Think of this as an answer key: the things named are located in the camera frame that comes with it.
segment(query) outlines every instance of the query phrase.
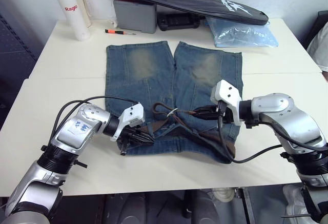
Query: faded denim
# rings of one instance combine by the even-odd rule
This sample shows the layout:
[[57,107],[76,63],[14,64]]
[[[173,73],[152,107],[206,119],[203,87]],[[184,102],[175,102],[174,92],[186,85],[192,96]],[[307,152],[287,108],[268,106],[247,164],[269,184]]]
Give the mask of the faded denim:
[[[148,44],[108,46],[105,95],[130,98],[141,102],[145,109],[146,124],[155,137],[153,146],[128,145],[127,155],[178,153],[191,151],[205,154],[218,162],[229,163],[223,148],[215,153],[185,136],[173,136],[172,131],[191,133],[189,129],[170,121],[152,133],[152,122],[159,118],[151,112],[152,104],[162,102],[172,108],[193,110],[200,106],[212,105],[210,94],[213,86],[225,79],[242,94],[241,53],[210,50],[180,42],[174,58],[167,42]],[[106,110],[119,116],[128,107],[121,100],[106,99]],[[192,129],[217,135],[216,121],[197,119],[179,113],[179,117]],[[223,136],[234,142],[239,126],[225,125]]]

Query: plastic bag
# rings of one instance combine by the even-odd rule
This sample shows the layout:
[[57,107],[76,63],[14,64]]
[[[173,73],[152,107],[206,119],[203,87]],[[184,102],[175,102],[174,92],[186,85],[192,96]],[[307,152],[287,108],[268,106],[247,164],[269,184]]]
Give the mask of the plastic bag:
[[264,26],[236,23],[222,19],[206,17],[214,35],[216,47],[277,47],[278,41]]

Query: black cable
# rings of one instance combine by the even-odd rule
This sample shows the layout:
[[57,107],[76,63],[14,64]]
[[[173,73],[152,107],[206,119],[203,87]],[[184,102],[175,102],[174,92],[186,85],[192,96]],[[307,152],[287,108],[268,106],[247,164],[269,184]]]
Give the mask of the black cable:
[[[54,126],[52,128],[52,132],[51,132],[51,136],[49,139],[49,142],[51,141],[51,139],[53,138],[53,136],[56,134],[56,132],[64,125],[64,123],[66,122],[66,120],[70,117],[70,115],[83,103],[89,103],[88,101],[93,100],[93,99],[98,99],[98,98],[112,98],[112,99],[118,99],[118,100],[123,100],[123,101],[128,101],[133,103],[134,105],[137,104],[137,101],[128,99],[128,98],[122,98],[122,97],[114,97],[114,96],[95,96],[95,97],[89,97],[86,98],[84,100],[74,100],[74,101],[70,101],[68,103],[66,103],[58,112]],[[59,126],[57,126],[58,122],[59,122],[59,118],[62,115],[64,109],[68,106],[71,105],[73,103],[78,103],[77,105],[75,105],[70,112],[64,117],[64,119],[60,122]]]
[[278,133],[281,137],[283,137],[284,139],[288,140],[289,142],[293,143],[293,144],[296,144],[298,145],[299,147],[303,147],[303,148],[306,148],[306,149],[309,149],[309,150],[313,150],[313,151],[326,151],[328,150],[327,146],[324,146],[324,147],[314,147],[314,146],[309,146],[309,145],[306,145],[306,144],[303,144],[303,143],[300,143],[292,138],[290,138],[289,136],[286,136],[285,134],[281,133],[278,129],[275,128],[275,126],[271,123],[267,123],[267,122],[260,122],[259,124],[265,124],[265,125],[268,125],[270,126],[276,133]]
[[273,150],[273,149],[276,149],[276,148],[280,148],[280,147],[282,147],[282,145],[270,146],[270,147],[268,147],[268,148],[266,148],[266,149],[264,149],[264,150],[262,150],[262,151],[259,151],[258,153],[254,154],[253,156],[250,156],[250,157],[248,157],[248,158],[246,158],[246,159],[243,159],[243,160],[235,160],[235,159],[231,156],[230,152],[228,151],[227,144],[226,144],[226,142],[223,140],[223,137],[222,137],[222,134],[221,134],[222,119],[223,119],[223,116],[220,115],[219,118],[218,118],[218,120],[217,120],[219,137],[220,137],[220,139],[221,139],[221,141],[222,141],[223,148],[224,148],[224,151],[225,151],[227,157],[230,159],[230,161],[232,161],[232,162],[234,162],[234,163],[236,163],[236,164],[243,164],[244,162],[248,162],[248,161],[254,159],[255,157],[258,157],[259,155],[262,155],[263,153],[265,153],[265,152],[267,152],[267,151],[270,151],[270,150]]

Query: jeans pocket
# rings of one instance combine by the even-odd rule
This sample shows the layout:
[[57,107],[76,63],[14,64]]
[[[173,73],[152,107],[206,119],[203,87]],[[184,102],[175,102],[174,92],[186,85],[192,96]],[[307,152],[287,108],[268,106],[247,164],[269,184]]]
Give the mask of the jeans pocket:
[[[151,118],[151,100],[149,92],[149,83],[147,79],[132,84],[112,85],[109,84],[105,90],[106,96],[116,96],[132,99],[140,102],[145,111],[146,119]],[[122,111],[128,106],[125,101],[106,99],[106,110],[110,113],[120,116]]]

